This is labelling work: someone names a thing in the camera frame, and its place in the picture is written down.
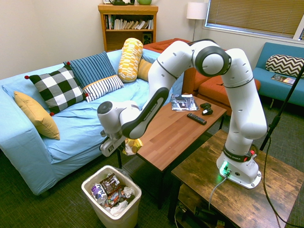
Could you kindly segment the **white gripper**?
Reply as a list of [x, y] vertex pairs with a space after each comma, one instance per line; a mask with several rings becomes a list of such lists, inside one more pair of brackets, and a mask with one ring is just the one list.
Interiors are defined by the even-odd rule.
[[105, 157], [109, 157], [113, 152], [117, 149], [122, 151], [124, 155], [127, 155], [126, 147], [125, 147], [125, 139], [123, 136], [118, 140], [110, 139], [108, 136], [102, 141], [99, 150]]

